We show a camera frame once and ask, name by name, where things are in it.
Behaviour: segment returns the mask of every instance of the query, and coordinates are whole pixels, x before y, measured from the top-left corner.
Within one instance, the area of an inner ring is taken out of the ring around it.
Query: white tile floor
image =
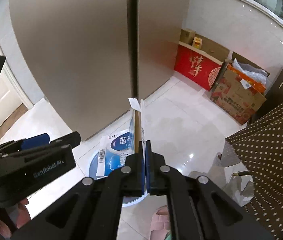
[[[166,163],[184,175],[191,171],[208,172],[216,154],[223,149],[224,138],[242,128],[212,103],[209,95],[191,80],[174,73],[145,100],[146,139],[151,140],[154,152],[164,155]],[[127,129],[129,119],[130,113],[126,113],[73,150],[76,168],[29,197],[27,208],[32,218],[88,176],[89,164],[98,152],[100,138]],[[8,130],[0,143],[44,132],[55,139],[71,130],[52,106],[41,100]],[[165,197],[147,196],[139,204],[122,208],[117,239],[148,239],[152,215],[165,204]]]

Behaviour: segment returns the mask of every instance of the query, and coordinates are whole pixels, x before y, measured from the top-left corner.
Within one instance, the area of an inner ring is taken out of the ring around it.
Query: white wall
[[[0,46],[17,82],[35,105],[44,97],[44,94],[37,85],[19,49],[11,22],[8,0],[0,0]]]
[[[283,67],[283,28],[240,0],[190,0],[183,27],[256,63],[272,81]]]

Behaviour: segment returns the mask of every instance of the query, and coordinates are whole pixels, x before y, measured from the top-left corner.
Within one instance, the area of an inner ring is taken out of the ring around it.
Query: barcode
[[[99,150],[98,163],[105,162],[105,149]]]

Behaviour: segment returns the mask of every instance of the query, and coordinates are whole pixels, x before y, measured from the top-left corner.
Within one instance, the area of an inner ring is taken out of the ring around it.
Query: door frame
[[[1,49],[0,46],[0,55],[4,56],[4,53]],[[14,74],[12,73],[7,61],[5,60],[5,63],[3,65],[3,72],[7,78],[7,80],[10,82],[10,84],[12,85],[13,89],[16,91],[16,93],[18,94],[18,96],[20,97],[21,101],[23,102],[23,104],[27,107],[28,110],[33,108],[33,103],[30,101],[30,99],[28,98],[28,96],[25,94],[24,90],[21,88],[21,86],[19,85],[19,83],[17,82]]]

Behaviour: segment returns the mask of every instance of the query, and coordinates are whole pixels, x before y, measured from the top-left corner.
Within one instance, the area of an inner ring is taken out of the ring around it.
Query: white tag
[[[245,90],[246,90],[247,88],[252,87],[252,85],[249,84],[245,79],[242,79],[242,80],[240,81],[240,83],[243,85],[243,88],[244,88]]]
[[[136,111],[142,112],[141,107],[136,98],[128,98],[128,100],[131,108],[135,109]]]

